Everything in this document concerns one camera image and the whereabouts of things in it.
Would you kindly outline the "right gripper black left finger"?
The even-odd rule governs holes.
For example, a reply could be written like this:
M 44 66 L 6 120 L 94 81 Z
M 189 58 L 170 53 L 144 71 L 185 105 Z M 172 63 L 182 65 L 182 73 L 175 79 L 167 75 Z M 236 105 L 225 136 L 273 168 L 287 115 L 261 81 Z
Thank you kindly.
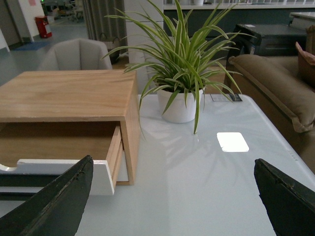
M 94 162 L 87 155 L 0 219 L 2 236 L 73 236 L 89 198 Z

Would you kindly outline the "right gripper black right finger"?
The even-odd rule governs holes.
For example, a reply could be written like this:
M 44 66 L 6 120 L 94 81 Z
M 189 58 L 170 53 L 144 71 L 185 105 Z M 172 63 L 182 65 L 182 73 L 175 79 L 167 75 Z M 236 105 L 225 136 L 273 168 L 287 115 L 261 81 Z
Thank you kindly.
M 273 230 L 278 236 L 315 234 L 315 192 L 263 159 L 254 178 Z

